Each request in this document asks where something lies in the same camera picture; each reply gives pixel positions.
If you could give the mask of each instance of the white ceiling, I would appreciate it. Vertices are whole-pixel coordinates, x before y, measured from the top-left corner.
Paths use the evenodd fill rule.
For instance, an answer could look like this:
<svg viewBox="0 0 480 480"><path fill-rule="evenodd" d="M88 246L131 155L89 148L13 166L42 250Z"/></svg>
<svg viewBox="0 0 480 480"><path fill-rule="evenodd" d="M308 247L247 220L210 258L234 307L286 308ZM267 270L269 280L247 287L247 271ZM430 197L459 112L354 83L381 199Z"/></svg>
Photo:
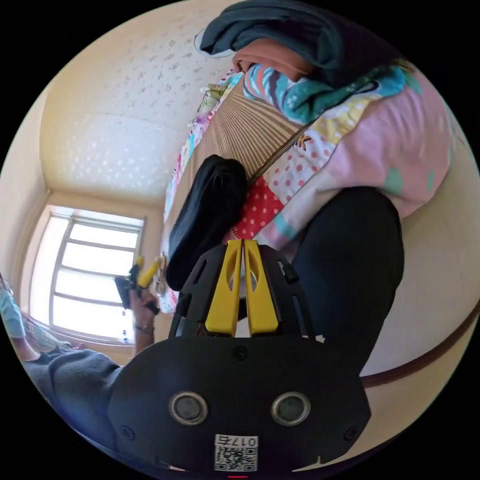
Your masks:
<svg viewBox="0 0 480 480"><path fill-rule="evenodd" d="M201 87L232 58L208 58L194 36L236 0L189 0L136 17L88 46L55 77L40 133L53 190L158 203Z"/></svg>

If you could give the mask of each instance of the person's hand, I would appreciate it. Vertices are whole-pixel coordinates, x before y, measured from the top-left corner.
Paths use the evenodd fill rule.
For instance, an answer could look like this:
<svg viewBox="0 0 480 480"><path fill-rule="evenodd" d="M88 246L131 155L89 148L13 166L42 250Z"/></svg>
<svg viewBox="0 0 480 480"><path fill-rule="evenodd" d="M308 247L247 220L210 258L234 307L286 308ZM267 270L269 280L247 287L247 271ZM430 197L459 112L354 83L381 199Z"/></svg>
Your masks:
<svg viewBox="0 0 480 480"><path fill-rule="evenodd" d="M139 327L153 327L155 314L147 307L147 304L153 302L155 305L158 299L150 291L143 290L141 298L135 290L130 290L130 308L135 317L135 323Z"/></svg>

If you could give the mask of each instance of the qr code label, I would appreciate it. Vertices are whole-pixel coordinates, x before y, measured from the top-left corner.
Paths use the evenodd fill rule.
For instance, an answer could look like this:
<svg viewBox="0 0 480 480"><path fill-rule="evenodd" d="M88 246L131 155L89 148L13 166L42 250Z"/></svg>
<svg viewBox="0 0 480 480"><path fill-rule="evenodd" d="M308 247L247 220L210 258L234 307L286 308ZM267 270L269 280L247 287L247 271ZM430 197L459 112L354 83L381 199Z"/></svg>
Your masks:
<svg viewBox="0 0 480 480"><path fill-rule="evenodd" d="M215 435L215 470L256 472L259 453L257 436Z"/></svg>

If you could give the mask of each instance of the black pants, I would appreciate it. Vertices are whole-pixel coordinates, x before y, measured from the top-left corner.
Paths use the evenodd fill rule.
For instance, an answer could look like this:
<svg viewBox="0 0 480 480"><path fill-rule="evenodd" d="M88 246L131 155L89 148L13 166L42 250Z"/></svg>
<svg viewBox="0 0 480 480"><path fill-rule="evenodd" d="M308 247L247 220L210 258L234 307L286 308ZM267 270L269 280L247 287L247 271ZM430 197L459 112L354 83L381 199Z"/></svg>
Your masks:
<svg viewBox="0 0 480 480"><path fill-rule="evenodd" d="M304 230L292 264L315 334L360 373L404 272L397 210L374 188L342 190Z"/></svg>

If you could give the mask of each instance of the gray sweater sleeve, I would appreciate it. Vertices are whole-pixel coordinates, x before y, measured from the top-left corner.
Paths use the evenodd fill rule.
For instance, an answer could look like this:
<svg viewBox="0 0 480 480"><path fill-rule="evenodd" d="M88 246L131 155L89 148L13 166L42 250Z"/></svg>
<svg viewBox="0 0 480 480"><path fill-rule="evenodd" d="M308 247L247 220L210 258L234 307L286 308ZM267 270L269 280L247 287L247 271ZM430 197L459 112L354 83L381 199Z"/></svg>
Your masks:
<svg viewBox="0 0 480 480"><path fill-rule="evenodd" d="M74 429L114 450L115 436L107 407L112 384L121 371L103 353L55 348L23 363L45 399Z"/></svg>

